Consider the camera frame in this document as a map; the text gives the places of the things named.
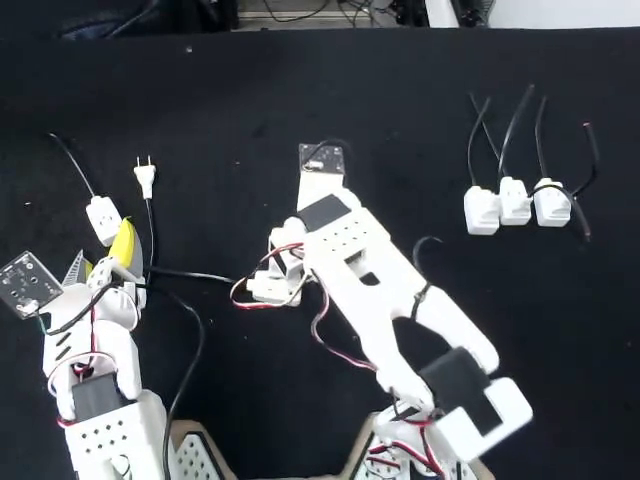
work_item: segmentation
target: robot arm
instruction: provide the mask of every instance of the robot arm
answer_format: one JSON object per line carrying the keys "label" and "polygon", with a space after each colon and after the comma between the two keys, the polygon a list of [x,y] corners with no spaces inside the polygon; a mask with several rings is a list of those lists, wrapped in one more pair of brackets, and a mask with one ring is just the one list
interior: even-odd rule
{"label": "robot arm", "polygon": [[[423,419],[439,412],[426,427],[438,456],[464,462],[477,458],[526,424],[531,407],[512,380],[488,378],[499,366],[489,339],[444,291],[416,271],[380,222],[342,186],[338,150],[323,147],[317,155],[316,149],[305,155],[310,149],[301,147],[298,216],[270,237],[273,247],[302,242],[304,258],[281,254],[262,275],[285,284],[280,289],[284,295],[305,272],[312,273],[358,334],[381,387]],[[260,278],[248,285],[256,298]],[[438,333],[452,347],[450,354],[414,372],[395,338],[392,322],[399,317]],[[376,425],[387,443],[406,436],[405,426],[391,419]],[[407,440],[420,445],[412,435]]]}

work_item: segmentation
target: white plug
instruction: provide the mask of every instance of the white plug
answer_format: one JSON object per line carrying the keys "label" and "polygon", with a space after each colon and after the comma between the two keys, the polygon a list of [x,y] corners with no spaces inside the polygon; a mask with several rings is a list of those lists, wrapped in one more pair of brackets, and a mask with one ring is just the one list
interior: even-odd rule
{"label": "white plug", "polygon": [[111,246],[122,223],[122,217],[116,206],[109,197],[96,195],[91,198],[91,203],[87,205],[86,210],[100,242],[105,247]]}
{"label": "white plug", "polygon": [[500,199],[491,190],[473,186],[464,194],[464,217],[471,235],[493,235],[500,227]]}
{"label": "white plug", "polygon": [[151,163],[151,155],[147,156],[147,165],[140,166],[140,157],[136,159],[138,166],[133,168],[133,173],[142,187],[142,198],[153,198],[153,181],[156,178],[156,166]]}
{"label": "white plug", "polygon": [[[542,178],[534,190],[544,185],[562,187],[560,182]],[[538,225],[541,227],[564,227],[571,219],[571,202],[560,190],[544,188],[533,194],[533,202],[536,206]]]}
{"label": "white plug", "polygon": [[500,180],[500,223],[526,225],[531,220],[531,202],[522,180],[502,177]]}

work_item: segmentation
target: wire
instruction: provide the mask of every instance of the wire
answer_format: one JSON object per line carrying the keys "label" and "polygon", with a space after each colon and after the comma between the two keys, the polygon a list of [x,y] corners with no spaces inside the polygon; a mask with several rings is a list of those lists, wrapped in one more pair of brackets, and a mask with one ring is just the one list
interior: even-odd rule
{"label": "wire", "polygon": [[538,107],[538,113],[536,115],[536,152],[538,153],[538,165],[540,165],[540,174],[542,178],[548,178],[549,173],[547,171],[547,162],[544,159],[544,153],[542,152],[542,118],[547,107],[547,96],[542,97],[540,101],[540,107]]}
{"label": "wire", "polygon": [[587,220],[587,217],[584,214],[584,211],[582,210],[582,207],[578,203],[577,199],[566,188],[563,188],[559,185],[553,185],[553,184],[541,185],[540,187],[533,189],[533,191],[529,194],[529,198],[532,198],[536,193],[538,193],[540,190],[544,190],[545,188],[555,188],[556,190],[559,190],[560,192],[562,192],[562,194],[565,197],[567,197],[567,200],[571,202],[571,207],[576,212],[576,215],[578,215],[578,221],[582,226],[582,231],[584,233],[585,241],[590,242],[591,227],[589,226],[589,221]]}
{"label": "wire", "polygon": [[142,7],[140,7],[139,13],[134,13],[131,17],[129,17],[124,22],[122,22],[120,25],[117,25],[111,31],[107,32],[104,35],[104,38],[113,38],[117,35],[120,35],[122,32],[130,28],[132,25],[138,23],[144,17],[152,13],[158,7],[159,4],[160,4],[159,0],[149,0],[148,2],[146,2],[146,5],[143,5]]}
{"label": "wire", "polygon": [[326,147],[327,145],[336,145],[338,147],[342,147],[344,150],[347,151],[350,158],[352,159],[356,158],[353,152],[353,148],[351,148],[351,144],[349,142],[347,142],[346,140],[342,140],[341,138],[327,138],[321,141],[320,143],[318,143],[315,147],[311,149],[311,152],[309,152],[309,154],[306,156],[306,158],[302,162],[303,168],[307,163],[309,163],[309,160],[311,160],[313,157],[315,157],[318,154],[318,152],[322,147]]}
{"label": "wire", "polygon": [[231,291],[229,292],[229,299],[231,300],[231,302],[236,307],[242,308],[243,310],[258,310],[258,309],[265,309],[265,308],[280,308],[280,307],[284,307],[284,306],[290,304],[293,301],[293,299],[298,295],[298,293],[300,293],[300,290],[302,290],[302,287],[304,286],[304,284],[309,279],[308,275],[303,276],[302,280],[296,286],[296,288],[294,289],[293,293],[289,296],[289,298],[287,300],[285,300],[284,302],[281,302],[281,303],[238,302],[233,297],[234,297],[234,294],[235,294],[236,290],[238,289],[238,287],[240,285],[243,285],[243,284],[247,283],[247,280],[249,280],[249,278],[251,278],[251,277],[253,277],[255,275],[255,273],[260,269],[260,266],[264,262],[266,262],[268,259],[270,259],[271,257],[273,257],[275,255],[278,255],[278,254],[280,254],[282,252],[286,252],[286,251],[292,250],[294,248],[299,248],[302,245],[303,245],[302,242],[290,243],[290,244],[284,245],[282,247],[274,248],[269,253],[267,253],[264,257],[262,257],[260,259],[260,261],[258,262],[258,264],[256,265],[256,267],[253,269],[253,271],[249,275],[247,275],[246,277],[242,277],[240,280],[238,280],[236,283],[234,283],[233,287],[231,287]]}
{"label": "wire", "polygon": [[535,87],[533,85],[529,85],[520,100],[520,104],[516,111],[513,113],[513,117],[511,117],[511,122],[509,122],[509,127],[507,127],[507,132],[504,135],[504,141],[502,142],[502,151],[500,152],[500,159],[498,160],[498,183],[500,183],[500,176],[508,176],[507,169],[504,165],[504,157],[507,153],[507,149],[511,144],[511,139],[513,138],[513,132],[518,126],[522,115],[524,114],[525,109],[527,108],[527,104],[529,103],[529,99],[533,95]]}
{"label": "wire", "polygon": [[58,327],[53,330],[46,330],[45,334],[49,336],[58,335],[62,332],[66,332],[67,330],[69,330],[76,323],[78,323],[80,320],[83,319],[83,317],[100,301],[100,299],[104,296],[105,293],[107,293],[111,288],[114,288],[116,286],[118,286],[117,281],[107,283],[104,287],[98,290],[98,293],[96,293],[93,296],[91,301],[82,310],[80,310],[80,312],[75,317],[73,317],[71,320],[69,320],[67,323],[65,323],[61,327]]}
{"label": "wire", "polygon": [[591,147],[591,156],[593,161],[591,162],[591,174],[587,180],[571,193],[576,198],[582,195],[587,188],[593,185],[593,182],[598,178],[598,167],[600,166],[600,149],[598,148],[598,142],[596,140],[596,134],[593,131],[593,126],[590,122],[585,122],[582,124],[582,127],[584,128],[584,133],[587,136],[587,141]]}
{"label": "wire", "polygon": [[[544,158],[544,153],[542,151],[542,120],[544,117],[544,113],[546,111],[547,105],[547,97],[543,97],[540,102],[540,107],[538,108],[538,114],[536,115],[536,127],[535,127],[535,136],[536,136],[536,151],[538,153],[538,164],[540,165],[540,174],[543,178],[549,178],[549,172],[547,170],[547,162]],[[599,166],[600,166],[600,149],[598,148],[598,142],[596,140],[596,134],[593,130],[593,126],[591,122],[585,122],[582,124],[582,128],[584,129],[584,133],[587,137],[587,142],[589,142],[589,148],[591,150],[591,173],[587,180],[584,181],[582,185],[576,188],[571,195],[573,197],[579,197],[581,194],[585,192],[587,188],[589,188],[598,178],[599,174]]]}
{"label": "wire", "polygon": [[80,164],[78,164],[78,161],[76,160],[76,158],[73,156],[73,153],[71,153],[71,149],[69,148],[69,146],[55,133],[53,132],[48,132],[47,135],[49,137],[51,137],[53,139],[53,141],[62,149],[62,151],[67,155],[67,157],[69,157],[69,159],[71,160],[71,163],[73,163],[73,165],[76,167],[76,170],[78,171],[78,173],[80,174],[80,176],[82,177],[82,181],[84,182],[84,184],[87,187],[87,190],[89,190],[89,194],[92,197],[96,196],[96,192],[93,190],[93,187],[91,186],[91,184],[89,183],[89,180],[87,179],[87,176],[84,174],[84,171],[82,170],[82,168],[80,167]]}
{"label": "wire", "polygon": [[[471,100],[471,105],[473,105],[473,109],[476,112],[476,115],[480,115],[480,106],[478,105],[478,102],[476,102],[476,97],[471,92],[469,92],[468,95],[469,95],[469,100]],[[493,154],[496,156],[496,160],[500,160],[500,152],[498,152],[498,147],[496,147],[496,143],[493,141],[493,137],[489,133],[489,127],[487,126],[487,122],[485,122],[484,119],[482,120],[482,128],[484,129],[484,134],[487,137],[489,146],[491,147]]]}
{"label": "wire", "polygon": [[183,272],[180,270],[171,270],[169,268],[156,267],[156,266],[153,266],[153,267],[149,266],[147,267],[147,270],[157,273],[158,275],[168,275],[172,277],[184,277],[184,278],[196,278],[201,280],[214,280],[216,282],[227,283],[229,285],[233,285],[237,281],[229,277],[213,275],[210,273]]}
{"label": "wire", "polygon": [[262,0],[262,3],[264,3],[264,6],[267,9],[267,12],[269,12],[269,16],[273,20],[275,20],[278,23],[289,23],[289,22],[297,22],[298,20],[304,20],[305,18],[311,18],[314,15],[319,14],[320,12],[322,12],[325,8],[327,8],[329,6],[329,3],[331,3],[331,0],[324,0],[322,5],[320,5],[316,10],[314,10],[311,13],[307,13],[305,15],[300,15],[299,17],[291,17],[291,18],[279,18],[279,17],[276,17],[276,15],[273,12],[273,9],[271,8],[271,5],[269,5],[269,2],[267,0]]}
{"label": "wire", "polygon": [[147,219],[149,221],[149,236],[151,237],[151,250],[149,251],[149,268],[147,269],[146,281],[147,284],[151,284],[151,276],[153,273],[153,267],[156,265],[156,221],[153,214],[153,203],[150,198],[145,199],[145,205],[147,206]]}
{"label": "wire", "polygon": [[378,369],[372,363],[367,362],[365,360],[358,360],[357,358],[354,358],[351,355],[347,355],[346,353],[343,353],[343,352],[341,352],[341,351],[329,346],[322,339],[322,337],[320,337],[320,334],[318,333],[318,325],[320,324],[322,319],[324,319],[324,317],[326,317],[327,312],[329,311],[329,305],[330,305],[331,301],[330,301],[330,298],[329,298],[329,292],[327,292],[327,289],[325,288],[325,286],[322,284],[320,279],[316,278],[316,280],[318,281],[318,285],[320,285],[320,287],[322,288],[323,303],[322,303],[322,309],[316,314],[316,316],[313,318],[313,321],[311,322],[311,336],[315,339],[316,342],[318,342],[320,345],[322,345],[324,348],[326,348],[329,352],[331,352],[334,355],[342,358],[343,360],[347,361],[348,363],[350,363],[354,367],[365,368],[367,370],[371,370],[372,372],[377,371]]}
{"label": "wire", "polygon": [[58,371],[59,371],[60,367],[62,367],[63,365],[67,365],[69,363],[77,363],[81,359],[83,359],[84,357],[89,357],[90,359],[92,359],[92,358],[103,358],[105,360],[109,360],[113,365],[114,371],[116,371],[116,372],[118,371],[118,365],[116,364],[115,359],[111,355],[109,355],[108,353],[104,353],[104,352],[85,352],[85,353],[79,353],[77,355],[71,355],[71,356],[69,356],[67,358],[64,358],[64,359],[60,360],[60,362],[58,362],[56,364],[56,366],[53,367],[53,370],[51,370],[51,374],[47,378],[47,390],[49,391],[49,393],[54,398],[57,397],[57,393],[56,393],[55,389],[53,388],[53,381],[55,380],[55,377],[58,374]]}
{"label": "wire", "polygon": [[434,237],[432,235],[427,235],[425,237],[422,237],[422,238],[418,239],[418,241],[413,246],[413,250],[411,251],[411,261],[413,262],[413,267],[416,270],[418,270],[418,273],[420,273],[420,275],[422,275],[423,277],[425,277],[426,275],[424,274],[424,271],[422,270],[422,267],[420,266],[420,251],[422,250],[422,247],[424,246],[424,244],[429,242],[429,241],[438,242],[439,244],[443,244],[444,243],[438,237]]}
{"label": "wire", "polygon": [[187,302],[182,300],[175,293],[162,290],[155,286],[146,285],[146,284],[136,284],[136,287],[144,288],[146,290],[150,290],[152,292],[156,292],[156,293],[159,293],[160,295],[167,297],[169,300],[173,301],[174,303],[179,305],[181,308],[183,308],[186,312],[188,312],[198,323],[198,348],[196,349],[196,353],[193,356],[193,360],[189,364],[189,367],[187,368],[187,371],[184,377],[182,378],[182,382],[178,387],[178,391],[176,392],[176,395],[173,398],[173,403],[171,404],[171,408],[169,408],[169,413],[167,414],[167,421],[164,427],[164,436],[162,438],[162,468],[164,471],[165,480],[170,480],[171,473],[169,472],[169,437],[171,434],[171,423],[173,422],[173,419],[175,417],[176,410],[180,403],[180,399],[184,395],[184,392],[187,389],[187,386],[189,385],[189,381],[193,376],[193,372],[195,371],[196,366],[198,365],[198,363],[200,362],[200,359],[202,358],[202,352],[204,351],[204,344],[206,339],[206,330],[204,327],[204,322],[202,321],[202,318],[200,317],[198,312],[191,305],[189,305]]}
{"label": "wire", "polygon": [[489,105],[491,105],[491,98],[487,98],[484,101],[482,110],[480,110],[478,118],[476,118],[476,122],[473,124],[471,133],[469,134],[469,141],[467,142],[467,169],[469,170],[469,178],[471,179],[471,185],[473,186],[478,185],[476,176],[473,173],[473,166],[471,165],[471,151],[473,148],[473,140],[476,138],[476,134],[478,133],[478,129],[480,128],[480,124],[483,123],[483,119],[485,114],[487,113],[487,110],[489,109]]}

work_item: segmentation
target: white block with black cable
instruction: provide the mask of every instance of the white block with black cable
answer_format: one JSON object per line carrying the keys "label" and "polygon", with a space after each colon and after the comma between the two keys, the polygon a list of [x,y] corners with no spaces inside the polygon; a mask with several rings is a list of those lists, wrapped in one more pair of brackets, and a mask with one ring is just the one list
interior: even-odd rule
{"label": "white block with black cable", "polygon": [[113,240],[116,238],[118,231],[120,230],[120,224],[122,223],[122,217],[118,212],[115,204],[109,197],[102,197],[100,195],[96,195],[95,190],[89,183],[87,176],[84,171],[80,167],[80,164],[74,157],[73,153],[71,153],[71,149],[65,143],[62,138],[53,132],[48,132],[47,135],[60,147],[60,149],[69,157],[74,167],[80,174],[82,181],[89,190],[89,194],[91,195],[91,202],[87,205],[86,212],[87,217],[89,217],[89,222],[91,222],[91,226],[93,230],[96,232],[98,236],[98,240],[105,247],[109,247],[113,244]]}

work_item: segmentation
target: floor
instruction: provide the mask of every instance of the floor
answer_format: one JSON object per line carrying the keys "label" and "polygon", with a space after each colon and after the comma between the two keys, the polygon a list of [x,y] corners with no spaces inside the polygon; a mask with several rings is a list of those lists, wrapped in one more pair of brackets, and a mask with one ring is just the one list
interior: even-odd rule
{"label": "floor", "polygon": [[238,0],[240,30],[397,28],[395,13],[388,8],[390,3],[391,0]]}

